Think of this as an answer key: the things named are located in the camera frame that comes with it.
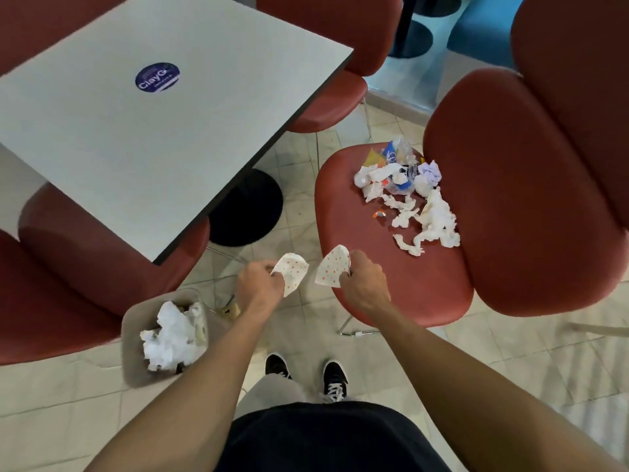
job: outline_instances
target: black table edge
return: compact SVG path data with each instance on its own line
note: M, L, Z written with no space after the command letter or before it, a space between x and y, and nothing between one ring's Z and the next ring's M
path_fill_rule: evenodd
M223 189L218 192L212 200L210 200L209 204L201 211L199 214L190 222L185 229L181 231L179 235L164 249L162 253L160 253L153 263L155 265L161 265L164 261L170 256L173 251L175 251L181 241L181 238L184 237L185 233L190 229L195 223L199 222L203 217L207 216L212 210L221 203L227 193L232 190L240 181L244 179L249 170L251 170L254 165L262 158L264 154L277 142L277 140L286 132L287 127L290 126L299 118L306 108L310 105L310 103L321 93L323 88L327 85L327 83L334 78L337 74L339 74L345 67L347 63L350 62L353 51L349 54L349 56L343 61L336 70L321 84L318 89L308 98L306 102L304 102L301 107L295 111L295 113L284 123L284 125L271 136L271 138L262 146L260 150L256 152L256 154L247 162L231 181L227 182L227 184L223 187Z

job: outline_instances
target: white table top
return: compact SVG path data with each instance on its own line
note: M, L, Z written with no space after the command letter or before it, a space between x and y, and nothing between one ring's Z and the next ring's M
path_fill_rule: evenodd
M351 52L231 0L128 0L0 78L0 143L154 261ZM178 82L143 92L160 62Z

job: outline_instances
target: polka dot napkin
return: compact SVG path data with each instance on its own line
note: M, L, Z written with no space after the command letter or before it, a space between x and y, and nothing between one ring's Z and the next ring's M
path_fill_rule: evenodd
M342 272L350 272L350 252L342 245L335 246L328 253L316 271L315 283L341 288L338 278Z
M308 263L297 253L287 253L279 259L275 268L271 271L280 272L284 277L284 296L290 295L306 276Z

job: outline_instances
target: white shoelace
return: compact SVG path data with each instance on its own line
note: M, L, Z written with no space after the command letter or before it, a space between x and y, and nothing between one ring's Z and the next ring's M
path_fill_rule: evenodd
M333 402L339 402L345 399L345 394L343 393L343 385L341 383L331 383L328 386L327 396L332 399Z

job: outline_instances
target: round blue sticker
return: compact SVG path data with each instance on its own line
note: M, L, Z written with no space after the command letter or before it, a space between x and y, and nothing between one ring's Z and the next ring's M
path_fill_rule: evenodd
M179 81L179 68L172 63L147 66L135 77L135 85L144 92L160 92Z

